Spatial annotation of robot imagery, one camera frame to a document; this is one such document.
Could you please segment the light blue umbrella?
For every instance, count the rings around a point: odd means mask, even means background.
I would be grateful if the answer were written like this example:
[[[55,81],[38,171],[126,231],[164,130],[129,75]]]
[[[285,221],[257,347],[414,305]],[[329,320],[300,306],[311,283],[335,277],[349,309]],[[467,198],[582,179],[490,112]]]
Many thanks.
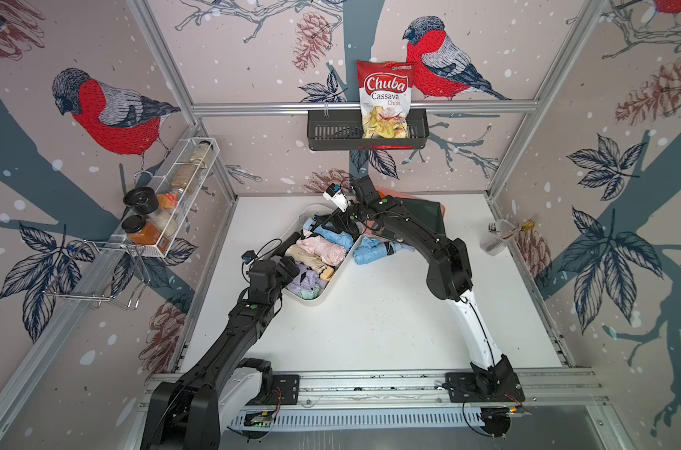
[[[381,240],[368,236],[363,236],[360,244],[353,251],[353,259],[359,266],[370,264],[388,256],[392,256],[400,251],[415,251],[411,246],[397,241]]]
[[[317,234],[318,236],[323,237],[332,244],[342,246],[346,251],[349,251],[355,243],[353,236],[348,232],[335,232],[329,230],[323,227],[323,225],[314,219],[314,217],[311,217],[304,222],[303,229],[311,234]]]

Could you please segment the cream plastic storage box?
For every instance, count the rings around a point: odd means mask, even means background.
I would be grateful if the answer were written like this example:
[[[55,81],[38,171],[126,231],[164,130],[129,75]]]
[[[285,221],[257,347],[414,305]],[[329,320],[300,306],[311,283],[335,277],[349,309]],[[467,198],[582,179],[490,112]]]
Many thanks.
[[[303,229],[303,224],[307,219],[314,218],[316,215],[329,215],[333,214],[334,210],[328,206],[325,206],[323,204],[311,204],[307,206],[299,215],[298,217],[292,222],[291,226],[288,228],[288,230],[280,236],[280,239],[283,241],[289,234],[293,232],[300,232],[302,234],[300,239],[310,237],[310,236],[317,236],[318,234],[311,234],[310,232],[307,232]],[[361,240],[361,235],[360,237],[355,241],[353,244],[353,247],[347,251],[347,255],[345,260],[343,261],[342,264],[339,266],[333,266],[335,268],[335,274],[330,279],[330,281],[327,281],[327,287],[323,291],[323,293],[316,298],[315,300],[302,300],[299,297],[295,296],[291,292],[289,292],[286,289],[283,289],[282,291],[282,296],[284,299],[290,298],[292,300],[295,300],[299,303],[305,304],[307,306],[317,306],[323,303],[325,299],[329,296],[331,290],[338,285],[338,279],[341,278],[341,274],[343,273],[344,269],[349,266],[349,263],[353,260],[353,251],[358,247],[360,244]]]

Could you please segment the pink umbrella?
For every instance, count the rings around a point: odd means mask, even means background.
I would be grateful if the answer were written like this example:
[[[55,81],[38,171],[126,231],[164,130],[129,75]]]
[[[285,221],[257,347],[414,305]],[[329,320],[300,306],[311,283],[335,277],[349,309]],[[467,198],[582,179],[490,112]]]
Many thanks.
[[[339,266],[347,255],[345,247],[331,243],[319,235],[299,239],[296,245],[317,256],[328,266]]]

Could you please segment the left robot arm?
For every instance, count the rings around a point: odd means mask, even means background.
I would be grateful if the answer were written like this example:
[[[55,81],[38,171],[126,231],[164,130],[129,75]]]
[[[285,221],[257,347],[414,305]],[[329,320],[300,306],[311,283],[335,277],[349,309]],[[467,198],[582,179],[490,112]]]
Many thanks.
[[[295,404],[298,377],[276,377],[267,360],[248,358],[282,307],[282,290],[299,274],[290,257],[257,260],[224,331],[193,368],[153,392],[141,449],[218,449],[221,437],[249,404]]]

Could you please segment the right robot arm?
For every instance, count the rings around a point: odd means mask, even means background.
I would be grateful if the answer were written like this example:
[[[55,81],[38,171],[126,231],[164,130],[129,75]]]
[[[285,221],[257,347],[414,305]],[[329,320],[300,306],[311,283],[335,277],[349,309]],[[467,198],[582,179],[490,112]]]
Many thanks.
[[[438,299],[452,301],[460,318],[477,392],[485,398],[500,395],[501,387],[513,381],[514,370],[477,307],[465,242],[435,232],[409,212],[401,200],[381,196],[368,176],[353,180],[352,186],[355,200],[343,209],[343,215],[349,221],[371,221],[389,230],[423,256],[428,263],[428,289]]]

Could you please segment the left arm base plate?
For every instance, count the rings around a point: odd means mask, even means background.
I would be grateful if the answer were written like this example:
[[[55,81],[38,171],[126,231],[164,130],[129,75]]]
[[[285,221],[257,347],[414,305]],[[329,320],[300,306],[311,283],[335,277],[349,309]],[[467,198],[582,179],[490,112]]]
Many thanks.
[[[248,405],[297,405],[299,387],[297,374],[263,375],[260,392]]]

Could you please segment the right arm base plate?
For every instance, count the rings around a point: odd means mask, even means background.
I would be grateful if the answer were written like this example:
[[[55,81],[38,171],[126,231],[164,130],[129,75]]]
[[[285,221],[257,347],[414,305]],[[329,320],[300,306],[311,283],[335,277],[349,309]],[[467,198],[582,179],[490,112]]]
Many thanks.
[[[524,403],[525,394],[516,373],[491,382],[471,372],[448,372],[442,383],[452,403]]]

